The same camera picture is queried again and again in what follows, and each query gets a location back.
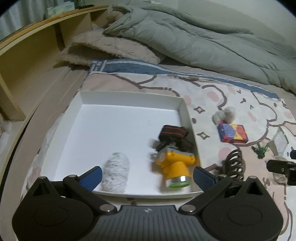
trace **beige plush blanket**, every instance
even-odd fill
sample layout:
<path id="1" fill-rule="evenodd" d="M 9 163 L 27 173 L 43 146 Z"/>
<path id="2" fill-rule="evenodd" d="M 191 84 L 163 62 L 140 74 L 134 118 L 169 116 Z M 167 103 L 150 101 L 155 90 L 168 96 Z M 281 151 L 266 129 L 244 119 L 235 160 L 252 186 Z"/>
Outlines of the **beige plush blanket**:
<path id="1" fill-rule="evenodd" d="M 159 64 L 165 55 L 136 40 L 103 34 L 103 29 L 92 30 L 73 38 L 71 46 L 59 55 L 62 61 L 90 66 L 92 60 L 113 58 L 140 59 Z"/>

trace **gray comforter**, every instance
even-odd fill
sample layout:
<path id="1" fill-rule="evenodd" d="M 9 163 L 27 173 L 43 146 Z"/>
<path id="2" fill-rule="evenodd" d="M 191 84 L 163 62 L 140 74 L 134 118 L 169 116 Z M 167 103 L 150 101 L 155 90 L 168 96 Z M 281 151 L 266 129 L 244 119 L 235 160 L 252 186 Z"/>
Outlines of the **gray comforter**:
<path id="1" fill-rule="evenodd" d="M 284 43 L 146 3 L 114 5 L 125 15 L 105 33 L 133 38 L 184 64 L 296 93 L 296 50 Z"/>

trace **cartoon print bedsheet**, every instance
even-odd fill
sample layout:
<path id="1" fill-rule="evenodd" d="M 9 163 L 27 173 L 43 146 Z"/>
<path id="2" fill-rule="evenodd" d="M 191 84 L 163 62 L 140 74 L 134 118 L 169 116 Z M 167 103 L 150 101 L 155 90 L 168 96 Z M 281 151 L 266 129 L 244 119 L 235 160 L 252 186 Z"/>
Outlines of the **cartoon print bedsheet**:
<path id="1" fill-rule="evenodd" d="M 193 123 L 202 167 L 221 164 L 232 150 L 240 148 L 246 162 L 245 177 L 257 176 L 283 215 L 284 226 L 278 240 L 296 239 L 296 231 L 293 228 L 293 214 L 296 213 L 293 199 L 296 187 L 277 184 L 272 173 L 267 171 L 265 161 L 273 158 L 271 151 L 266 153 L 264 159 L 258 159 L 251 149 L 251 146 L 259 141 L 268 142 L 278 127 L 281 127 L 289 141 L 284 158 L 290 160 L 290 151 L 296 149 L 296 121 L 285 102 L 273 92 L 239 81 L 169 71 L 142 61 L 135 62 L 118 60 L 114 63 L 113 61 L 115 66 L 112 67 L 112 60 L 94 62 L 81 90 L 147 92 L 182 97 Z M 249 138 L 246 144 L 220 141 L 217 127 L 212 122 L 212 115 L 228 106 L 233 106 L 237 110 L 234 123 L 244 126 Z M 41 165 L 42 160 L 35 162 L 30 170 L 36 170 Z M 31 171 L 27 177 L 32 183 L 38 177 L 38 173 Z M 118 206 L 121 204 L 180 206 L 188 200 L 154 200 L 151 203 L 148 199 L 127 200 L 110 197 L 108 201 Z"/>

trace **curtain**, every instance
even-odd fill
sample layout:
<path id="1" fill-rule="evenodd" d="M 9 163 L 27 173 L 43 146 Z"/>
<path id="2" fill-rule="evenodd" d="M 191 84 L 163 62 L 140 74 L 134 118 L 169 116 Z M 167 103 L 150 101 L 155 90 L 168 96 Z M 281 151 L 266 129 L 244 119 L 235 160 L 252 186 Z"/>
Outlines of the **curtain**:
<path id="1" fill-rule="evenodd" d="M 47 19 L 47 8 L 70 0 L 19 0 L 0 16 L 0 40 L 31 24 Z"/>

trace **small cardboard box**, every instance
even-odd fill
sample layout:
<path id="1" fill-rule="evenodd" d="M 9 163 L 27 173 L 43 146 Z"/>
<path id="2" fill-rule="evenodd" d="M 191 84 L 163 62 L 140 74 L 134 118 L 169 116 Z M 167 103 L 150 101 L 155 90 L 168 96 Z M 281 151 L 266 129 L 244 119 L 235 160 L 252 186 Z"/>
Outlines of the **small cardboard box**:
<path id="1" fill-rule="evenodd" d="M 249 140 L 243 125 L 221 122 L 218 131 L 222 142 L 245 144 Z"/>
<path id="2" fill-rule="evenodd" d="M 164 125 L 184 126 L 187 139 L 198 151 L 191 118 L 181 97 L 137 92 L 80 91 L 66 110 L 46 153 L 41 175 L 60 181 L 104 165 L 114 152 L 130 161 L 125 193 L 111 193 L 99 184 L 94 193 L 140 198 L 188 198 L 201 190 L 192 184 L 181 189 L 165 186 L 163 171 L 156 165 L 153 145 Z"/>

